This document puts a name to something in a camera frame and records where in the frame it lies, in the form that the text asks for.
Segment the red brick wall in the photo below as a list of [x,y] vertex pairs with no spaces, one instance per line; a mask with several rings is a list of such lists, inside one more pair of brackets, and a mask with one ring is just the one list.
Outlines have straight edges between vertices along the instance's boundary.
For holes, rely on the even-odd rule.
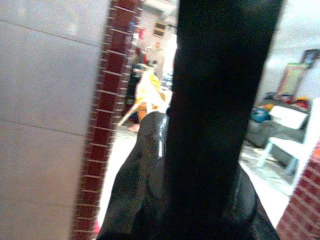
[[88,123],[72,240],[89,240],[99,211],[114,131],[121,119],[144,0],[113,0],[106,21]]
[[281,240],[320,237],[320,141],[276,228]]

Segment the floor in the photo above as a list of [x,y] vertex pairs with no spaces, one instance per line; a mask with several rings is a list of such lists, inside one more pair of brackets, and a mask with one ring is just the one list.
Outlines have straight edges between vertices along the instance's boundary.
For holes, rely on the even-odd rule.
[[104,178],[100,200],[100,212],[98,214],[99,226],[101,226],[104,221],[116,175],[136,144],[137,133],[129,131],[129,126],[131,126],[131,124],[117,128],[115,142],[113,144],[107,172]]
[[[100,201],[99,226],[103,223],[117,172],[133,149],[136,139],[137,134],[128,131],[128,126],[117,129]],[[289,202],[292,177],[283,174],[283,167],[272,157],[268,158],[264,168],[257,168],[255,165],[259,156],[257,149],[244,145],[239,163],[250,177],[272,225],[276,227]]]
[[284,167],[272,157],[268,157],[264,168],[256,167],[261,150],[244,145],[239,163],[248,174],[266,214],[276,228],[289,203],[293,177],[286,175]]

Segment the white chair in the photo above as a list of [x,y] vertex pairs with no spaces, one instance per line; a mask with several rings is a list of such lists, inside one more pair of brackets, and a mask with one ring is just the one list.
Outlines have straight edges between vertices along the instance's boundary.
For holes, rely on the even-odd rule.
[[276,145],[286,153],[292,156],[290,164],[286,168],[286,172],[293,172],[296,168],[292,185],[295,187],[300,175],[306,167],[310,155],[320,138],[320,98],[315,98],[312,102],[309,121],[306,127],[303,143],[292,140],[285,140],[276,137],[270,137],[268,144],[263,150],[258,160],[257,167],[263,168],[266,158],[269,156],[273,145]]

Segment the black pole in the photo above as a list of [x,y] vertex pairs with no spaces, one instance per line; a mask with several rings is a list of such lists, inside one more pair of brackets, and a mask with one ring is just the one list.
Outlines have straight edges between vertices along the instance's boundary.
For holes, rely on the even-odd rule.
[[168,239],[219,231],[280,7],[281,0],[180,2],[165,160]]

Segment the picture frame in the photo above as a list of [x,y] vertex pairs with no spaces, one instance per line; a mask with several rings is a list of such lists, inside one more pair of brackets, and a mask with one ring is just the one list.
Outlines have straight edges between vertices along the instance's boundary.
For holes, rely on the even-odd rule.
[[320,56],[320,49],[309,49],[303,52],[303,56],[301,59],[302,64],[307,64],[308,69],[311,69],[317,58]]
[[278,85],[276,97],[279,98],[287,95],[288,99],[292,102],[308,66],[306,63],[289,63]]

